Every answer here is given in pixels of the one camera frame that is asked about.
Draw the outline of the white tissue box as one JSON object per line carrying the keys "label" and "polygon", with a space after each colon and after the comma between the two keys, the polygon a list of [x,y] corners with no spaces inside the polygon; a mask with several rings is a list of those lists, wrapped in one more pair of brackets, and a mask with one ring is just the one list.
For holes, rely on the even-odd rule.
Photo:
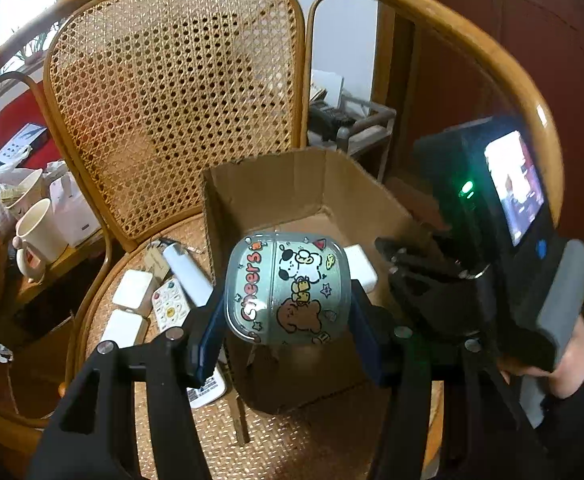
{"label": "white tissue box", "polygon": [[75,248],[100,229],[100,223],[70,172],[50,184],[54,220],[67,244]]}

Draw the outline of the white mug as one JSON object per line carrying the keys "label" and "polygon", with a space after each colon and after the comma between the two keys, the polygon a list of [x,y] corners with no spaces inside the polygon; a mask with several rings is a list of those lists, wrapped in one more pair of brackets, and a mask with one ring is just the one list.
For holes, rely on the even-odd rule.
{"label": "white mug", "polygon": [[38,200],[17,221],[12,244],[20,273],[31,283],[41,282],[46,268],[68,247],[56,225],[49,198]]}

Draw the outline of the grey metal shelf rack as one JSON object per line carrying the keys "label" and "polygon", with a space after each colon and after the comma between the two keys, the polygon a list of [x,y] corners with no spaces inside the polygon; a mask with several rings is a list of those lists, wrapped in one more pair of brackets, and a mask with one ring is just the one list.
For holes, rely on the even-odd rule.
{"label": "grey metal shelf rack", "polygon": [[335,141],[324,141],[308,129],[308,145],[342,151],[382,182],[393,140],[396,110],[354,96],[342,96],[341,106],[336,108],[355,118],[354,125],[339,129]]}

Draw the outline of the wooden side table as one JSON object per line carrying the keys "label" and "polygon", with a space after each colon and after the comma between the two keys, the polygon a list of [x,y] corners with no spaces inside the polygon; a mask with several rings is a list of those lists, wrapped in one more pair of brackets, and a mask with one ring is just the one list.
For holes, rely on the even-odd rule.
{"label": "wooden side table", "polygon": [[10,266],[0,303],[0,344],[16,350],[75,314],[104,256],[104,238],[96,232],[80,246],[67,248],[39,284],[28,282]]}

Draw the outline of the rattan chair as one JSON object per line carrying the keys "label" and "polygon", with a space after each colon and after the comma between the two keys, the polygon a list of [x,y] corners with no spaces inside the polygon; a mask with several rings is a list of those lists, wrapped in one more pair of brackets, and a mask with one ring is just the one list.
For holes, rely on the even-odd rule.
{"label": "rattan chair", "polygon": [[[203,175],[305,148],[310,28],[297,0],[62,0],[32,92],[109,242],[204,216]],[[90,358],[80,325],[70,383]]]}

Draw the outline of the cartoon cheers tin case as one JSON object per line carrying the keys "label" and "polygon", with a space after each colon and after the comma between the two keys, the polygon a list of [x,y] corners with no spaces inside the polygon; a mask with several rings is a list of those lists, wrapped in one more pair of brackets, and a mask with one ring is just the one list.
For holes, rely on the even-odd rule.
{"label": "cartoon cheers tin case", "polygon": [[229,329],[250,344],[327,344],[348,327],[344,249],[323,235],[247,235],[230,254],[225,295]]}

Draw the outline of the white rectangular power bank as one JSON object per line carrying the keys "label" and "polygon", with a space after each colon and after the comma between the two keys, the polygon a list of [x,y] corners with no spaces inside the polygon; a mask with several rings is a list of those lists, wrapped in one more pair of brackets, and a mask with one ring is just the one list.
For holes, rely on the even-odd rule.
{"label": "white rectangular power bank", "polygon": [[344,248],[352,280],[360,283],[365,292],[372,292],[377,286],[377,271],[360,245]]}

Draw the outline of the long white remote control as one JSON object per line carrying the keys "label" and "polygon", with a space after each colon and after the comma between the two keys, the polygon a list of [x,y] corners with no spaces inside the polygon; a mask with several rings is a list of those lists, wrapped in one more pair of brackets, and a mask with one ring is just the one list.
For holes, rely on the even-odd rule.
{"label": "long white remote control", "polygon": [[[181,327],[191,311],[188,297],[177,278],[167,280],[153,292],[151,297],[158,330],[164,333],[173,327]],[[188,388],[188,399],[191,408],[216,402],[227,392],[227,384],[219,366],[216,366],[211,377],[206,379],[201,388]]]}

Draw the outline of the beige NFC smart card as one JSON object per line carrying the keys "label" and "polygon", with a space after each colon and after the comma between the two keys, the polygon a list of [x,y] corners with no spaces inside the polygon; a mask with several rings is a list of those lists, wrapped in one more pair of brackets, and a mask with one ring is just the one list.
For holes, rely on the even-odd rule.
{"label": "beige NFC smart card", "polygon": [[163,256],[163,245],[159,240],[151,240],[144,248],[144,270],[152,274],[159,284],[162,284],[171,272],[170,266]]}

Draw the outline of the brown cardboard box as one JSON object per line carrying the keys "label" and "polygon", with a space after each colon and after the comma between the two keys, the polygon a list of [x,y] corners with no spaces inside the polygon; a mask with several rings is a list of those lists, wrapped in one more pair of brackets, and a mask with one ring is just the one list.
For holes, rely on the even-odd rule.
{"label": "brown cardboard box", "polygon": [[280,414],[365,379],[342,276],[359,247],[376,306],[397,311],[380,237],[435,254],[431,235],[357,162],[317,148],[228,162],[203,175],[214,276],[225,284],[226,352],[254,410]]}

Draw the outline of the light blue bottle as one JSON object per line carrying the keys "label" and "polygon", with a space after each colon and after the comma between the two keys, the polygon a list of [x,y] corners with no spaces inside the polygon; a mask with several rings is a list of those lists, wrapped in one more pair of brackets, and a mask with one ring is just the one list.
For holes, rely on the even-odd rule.
{"label": "light blue bottle", "polygon": [[169,244],[163,257],[195,307],[205,307],[214,287],[207,275],[178,243]]}

